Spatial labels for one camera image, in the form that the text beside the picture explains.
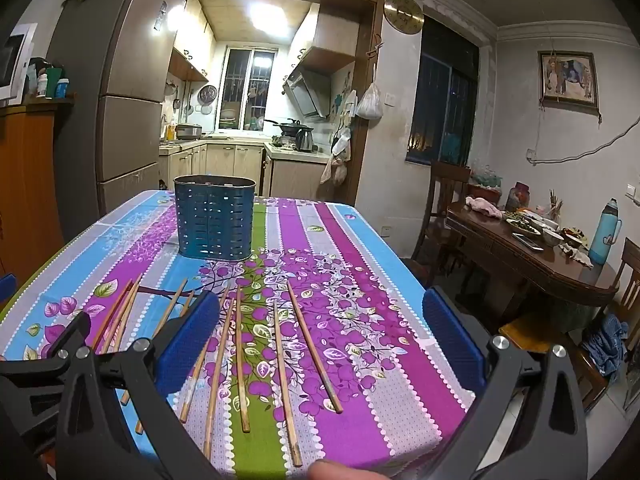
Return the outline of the person's thumb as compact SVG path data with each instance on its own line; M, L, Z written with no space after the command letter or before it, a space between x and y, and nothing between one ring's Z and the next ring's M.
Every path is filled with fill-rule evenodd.
M377 472L352 468L332 460L316 460L307 470L309 480L388 480Z

